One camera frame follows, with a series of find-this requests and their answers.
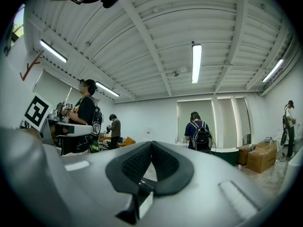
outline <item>blue t-shirt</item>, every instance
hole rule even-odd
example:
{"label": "blue t-shirt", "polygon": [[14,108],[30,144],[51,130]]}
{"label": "blue t-shirt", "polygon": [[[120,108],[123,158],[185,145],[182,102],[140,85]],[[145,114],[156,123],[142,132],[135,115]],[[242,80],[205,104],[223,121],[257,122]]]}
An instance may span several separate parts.
{"label": "blue t-shirt", "polygon": [[[196,120],[195,122],[192,122],[193,124],[197,124],[199,128],[202,127],[202,125],[204,124],[205,125],[205,129],[209,132],[209,128],[208,128],[208,125],[203,122],[202,120]],[[185,129],[185,136],[190,136],[190,140],[189,140],[189,145],[188,145],[188,148],[189,149],[193,149],[193,142],[191,141],[191,139],[193,138],[194,134],[196,132],[196,128],[194,125],[192,125],[191,123],[188,123],[187,126],[186,126],[186,129]]]}

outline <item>ceiling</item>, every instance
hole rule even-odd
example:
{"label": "ceiling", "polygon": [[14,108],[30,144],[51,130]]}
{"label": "ceiling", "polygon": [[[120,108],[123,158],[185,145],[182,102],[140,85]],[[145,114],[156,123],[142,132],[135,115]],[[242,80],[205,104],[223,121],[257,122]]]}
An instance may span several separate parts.
{"label": "ceiling", "polygon": [[[28,51],[41,51],[44,39],[68,58],[65,64],[44,52],[48,66],[75,80],[100,81],[120,94],[101,92],[117,103],[264,91],[261,80],[294,36],[273,0],[120,0],[110,9],[29,0],[24,17]],[[191,84],[192,41],[203,47],[197,84]]]}

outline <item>black pants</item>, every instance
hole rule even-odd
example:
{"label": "black pants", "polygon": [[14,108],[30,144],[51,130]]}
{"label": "black pants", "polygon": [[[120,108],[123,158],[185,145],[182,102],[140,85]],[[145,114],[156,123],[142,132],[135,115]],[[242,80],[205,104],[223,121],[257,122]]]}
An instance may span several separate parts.
{"label": "black pants", "polygon": [[288,129],[288,151],[287,151],[287,157],[291,157],[293,154],[293,147],[294,147],[294,126]]}
{"label": "black pants", "polygon": [[118,143],[119,138],[120,138],[120,136],[112,137],[112,139],[110,141],[109,149],[116,149],[117,148],[117,143]]}

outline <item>person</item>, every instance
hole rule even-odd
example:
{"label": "person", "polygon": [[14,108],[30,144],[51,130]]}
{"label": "person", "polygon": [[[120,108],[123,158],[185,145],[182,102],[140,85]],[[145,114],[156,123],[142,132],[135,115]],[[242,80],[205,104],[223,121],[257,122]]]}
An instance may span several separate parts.
{"label": "person", "polygon": [[109,116],[109,120],[112,121],[112,125],[107,126],[107,129],[112,131],[109,149],[115,149],[121,136],[121,122],[114,114]]}
{"label": "person", "polygon": [[196,132],[196,128],[193,124],[199,128],[204,127],[206,129],[206,131],[209,132],[207,123],[205,123],[204,121],[201,120],[201,117],[199,116],[199,114],[197,112],[192,112],[191,117],[190,117],[190,122],[187,124],[187,126],[185,128],[185,134],[184,134],[185,139],[189,140],[189,145],[188,145],[189,149],[194,149],[192,138]]}
{"label": "person", "polygon": [[288,141],[288,150],[287,150],[287,155],[286,157],[293,157],[294,156],[294,152],[293,152],[293,147],[294,147],[294,124],[295,124],[295,119],[292,117],[292,113],[291,113],[291,108],[294,109],[294,102],[292,100],[290,100],[288,102],[288,104],[285,105],[285,116],[287,118],[288,121],[288,137],[289,137],[289,141]]}
{"label": "person", "polygon": [[[92,125],[95,112],[95,101],[92,98],[97,90],[94,80],[81,80],[79,90],[82,98],[76,103],[73,110],[65,109],[64,116],[69,117],[69,123]],[[89,136],[69,137],[70,153],[65,156],[87,154],[89,150]]]}

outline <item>open cardboard box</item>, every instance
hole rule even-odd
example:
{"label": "open cardboard box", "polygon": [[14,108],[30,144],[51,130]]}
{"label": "open cardboard box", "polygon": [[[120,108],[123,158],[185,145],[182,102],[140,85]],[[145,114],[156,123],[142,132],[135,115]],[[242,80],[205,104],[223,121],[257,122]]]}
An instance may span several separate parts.
{"label": "open cardboard box", "polygon": [[244,145],[237,147],[237,149],[239,149],[238,163],[241,165],[246,165],[248,153],[251,152],[252,149],[255,149],[256,146],[257,145]]}
{"label": "open cardboard box", "polygon": [[248,153],[246,167],[255,172],[264,172],[276,162],[277,144],[272,142],[261,142],[255,150]]}

